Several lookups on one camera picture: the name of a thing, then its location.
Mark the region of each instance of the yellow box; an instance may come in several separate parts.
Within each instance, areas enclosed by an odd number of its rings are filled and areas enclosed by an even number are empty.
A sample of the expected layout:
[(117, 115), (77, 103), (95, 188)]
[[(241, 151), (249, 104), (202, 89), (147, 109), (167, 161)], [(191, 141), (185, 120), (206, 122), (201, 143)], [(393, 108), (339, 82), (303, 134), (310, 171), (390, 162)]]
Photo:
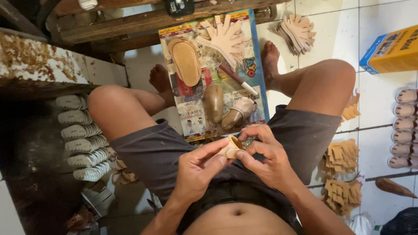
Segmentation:
[(371, 74), (418, 70), (418, 25), (379, 36), (360, 66)]

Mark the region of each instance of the white plastic bag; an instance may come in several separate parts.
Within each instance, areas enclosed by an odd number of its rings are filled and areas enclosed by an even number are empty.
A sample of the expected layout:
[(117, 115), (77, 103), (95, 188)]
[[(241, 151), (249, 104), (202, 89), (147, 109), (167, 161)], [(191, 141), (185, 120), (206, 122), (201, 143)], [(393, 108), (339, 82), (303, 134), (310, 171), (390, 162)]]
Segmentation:
[(356, 235), (372, 234), (372, 224), (364, 215), (356, 215), (354, 220), (346, 220), (345, 223)]

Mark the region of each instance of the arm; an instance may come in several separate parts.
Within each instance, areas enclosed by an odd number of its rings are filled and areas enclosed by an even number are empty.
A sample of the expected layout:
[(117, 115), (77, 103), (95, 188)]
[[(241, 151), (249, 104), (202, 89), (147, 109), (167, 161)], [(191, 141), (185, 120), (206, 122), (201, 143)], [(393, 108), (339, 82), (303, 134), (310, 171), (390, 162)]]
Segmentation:
[(178, 159), (176, 185), (167, 203), (141, 235), (174, 235), (189, 206), (201, 199), (212, 178), (232, 161), (216, 155), (228, 138), (206, 144)]
[[(264, 183), (282, 192), (295, 208), (307, 235), (353, 235), (344, 221), (334, 214), (323, 202), (314, 196), (298, 178), (290, 166), (283, 146), (274, 138), (267, 125), (250, 125), (244, 128), (240, 141), (248, 136), (258, 136), (262, 142), (253, 141), (247, 152), (239, 152), (238, 159), (254, 172)], [(263, 154), (263, 162), (251, 155)]]
[(299, 178), (284, 194), (295, 208), (307, 235), (335, 234), (336, 231), (340, 235), (353, 234), (344, 221), (313, 195)]
[(174, 193), (170, 196), (163, 209), (142, 231), (141, 235), (173, 235), (180, 224), (190, 202), (178, 198)]

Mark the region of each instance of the belly button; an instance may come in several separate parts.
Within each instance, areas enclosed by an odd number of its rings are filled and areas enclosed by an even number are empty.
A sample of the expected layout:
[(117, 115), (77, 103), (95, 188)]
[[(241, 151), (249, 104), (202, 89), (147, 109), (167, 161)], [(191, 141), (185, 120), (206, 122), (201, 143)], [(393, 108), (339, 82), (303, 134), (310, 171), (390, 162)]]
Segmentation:
[(238, 215), (242, 215), (242, 211), (241, 210), (237, 210), (234, 212), (234, 215), (238, 216)]

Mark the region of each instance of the bare foot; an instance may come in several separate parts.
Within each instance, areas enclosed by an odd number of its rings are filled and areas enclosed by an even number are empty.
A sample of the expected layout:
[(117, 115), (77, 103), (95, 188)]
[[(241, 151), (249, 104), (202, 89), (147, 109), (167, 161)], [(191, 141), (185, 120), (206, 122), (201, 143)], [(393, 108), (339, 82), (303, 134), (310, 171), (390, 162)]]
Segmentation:
[(156, 64), (150, 71), (149, 82), (153, 85), (159, 93), (166, 90), (171, 90), (170, 80), (168, 79), (168, 72), (161, 64)]
[(277, 69), (279, 56), (280, 52), (277, 47), (271, 41), (267, 41), (264, 45), (264, 50), (261, 52), (261, 64), (263, 66), (264, 80), (267, 89), (270, 87), (271, 79), (279, 74), (279, 70)]
[(149, 82), (153, 85), (158, 95), (166, 101), (166, 106), (175, 106), (173, 90), (171, 89), (170, 80), (168, 78), (168, 72), (161, 64), (156, 64), (150, 71)]

